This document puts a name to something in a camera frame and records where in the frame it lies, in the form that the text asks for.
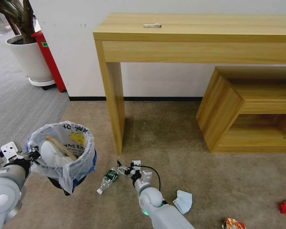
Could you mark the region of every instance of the red fire extinguisher box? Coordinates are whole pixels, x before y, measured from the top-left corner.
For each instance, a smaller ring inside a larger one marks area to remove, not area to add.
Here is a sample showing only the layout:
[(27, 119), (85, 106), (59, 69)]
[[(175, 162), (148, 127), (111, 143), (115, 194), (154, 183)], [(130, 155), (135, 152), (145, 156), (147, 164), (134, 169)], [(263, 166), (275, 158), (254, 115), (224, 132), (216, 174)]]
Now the red fire extinguisher box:
[(65, 84), (60, 76), (60, 73), (58, 71), (58, 68), (55, 64), (55, 61), (52, 57), (52, 54), (50, 52), (50, 49), (48, 47), (48, 44), (44, 38), (44, 35), (42, 33), (42, 31), (38, 31), (36, 33), (33, 33), (32, 34), (32, 37), (35, 37), (37, 43), (38, 43), (38, 46), (42, 52), (42, 55), (44, 56), (44, 59), (49, 67), (49, 70), (52, 74), (52, 77), (56, 83), (56, 86), (59, 90), (59, 92), (63, 92), (66, 90), (66, 87), (65, 87)]

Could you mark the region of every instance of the plastic bottle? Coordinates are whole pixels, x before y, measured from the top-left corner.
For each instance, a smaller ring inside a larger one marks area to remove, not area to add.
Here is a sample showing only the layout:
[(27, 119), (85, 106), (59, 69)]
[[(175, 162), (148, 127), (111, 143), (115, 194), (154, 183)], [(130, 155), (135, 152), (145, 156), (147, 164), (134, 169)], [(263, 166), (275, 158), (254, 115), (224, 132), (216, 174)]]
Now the plastic bottle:
[(104, 176), (100, 188), (97, 190), (98, 194), (102, 194), (118, 177), (118, 169), (112, 167)]

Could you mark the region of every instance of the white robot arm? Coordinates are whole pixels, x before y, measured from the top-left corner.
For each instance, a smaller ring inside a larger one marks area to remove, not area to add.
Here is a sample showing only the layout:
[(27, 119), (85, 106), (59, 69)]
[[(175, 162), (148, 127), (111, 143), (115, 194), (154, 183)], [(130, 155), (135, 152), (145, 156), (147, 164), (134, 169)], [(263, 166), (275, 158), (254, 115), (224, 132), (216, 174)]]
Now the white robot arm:
[(167, 204), (158, 189), (151, 187), (152, 171), (141, 172), (141, 167), (144, 167), (141, 166), (141, 161), (132, 161), (130, 167), (122, 166), (118, 161), (119, 173), (133, 180), (139, 205), (142, 212), (150, 217), (154, 229), (194, 229), (174, 206)]
[(24, 183), (29, 175), (31, 161), (40, 154), (34, 148), (23, 155), (14, 142), (1, 147), (0, 152), (0, 229), (13, 218), (22, 206)]
[[(21, 208), (25, 195), (24, 183), (29, 175), (31, 162), (38, 163), (38, 158), (40, 154), (37, 147), (23, 154), (20, 154), (14, 142), (1, 147), (0, 229)], [(141, 161), (132, 161), (130, 167), (124, 167), (118, 161), (119, 172), (133, 180), (139, 205), (142, 212), (150, 217), (154, 229), (194, 229), (174, 206), (167, 204), (158, 189), (151, 187), (153, 173), (150, 170), (141, 172), (141, 167)]]

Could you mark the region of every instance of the white trash bag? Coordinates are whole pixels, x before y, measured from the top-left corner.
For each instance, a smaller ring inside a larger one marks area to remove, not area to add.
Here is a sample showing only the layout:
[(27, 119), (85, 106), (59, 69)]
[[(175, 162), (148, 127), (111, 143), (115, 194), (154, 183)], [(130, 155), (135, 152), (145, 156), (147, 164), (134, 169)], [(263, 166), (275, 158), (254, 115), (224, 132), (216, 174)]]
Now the white trash bag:
[(59, 166), (58, 162), (58, 166), (49, 166), (41, 156), (41, 159), (37, 160), (39, 164), (34, 163), (31, 170), (58, 181), (65, 194), (67, 192), (70, 195), (77, 184), (80, 184), (87, 174), (95, 170), (97, 156), (94, 149), (94, 138), (89, 129), (84, 126), (63, 121), (47, 124), (35, 131), (28, 140), (27, 148), (38, 146), (40, 150), (46, 141), (44, 137), (46, 134), (51, 135), (62, 144), (77, 160), (65, 162), (63, 166)]

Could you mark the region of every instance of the face mask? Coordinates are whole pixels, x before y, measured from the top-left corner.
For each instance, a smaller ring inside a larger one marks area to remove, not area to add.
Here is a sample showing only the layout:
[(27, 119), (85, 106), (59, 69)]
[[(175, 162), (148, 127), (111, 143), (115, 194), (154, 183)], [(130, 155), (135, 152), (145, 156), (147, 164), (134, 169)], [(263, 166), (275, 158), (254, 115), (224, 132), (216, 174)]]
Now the face mask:
[(182, 215), (187, 213), (191, 207), (193, 202), (193, 197), (191, 193), (177, 190), (177, 198), (173, 200), (174, 205), (180, 211)]

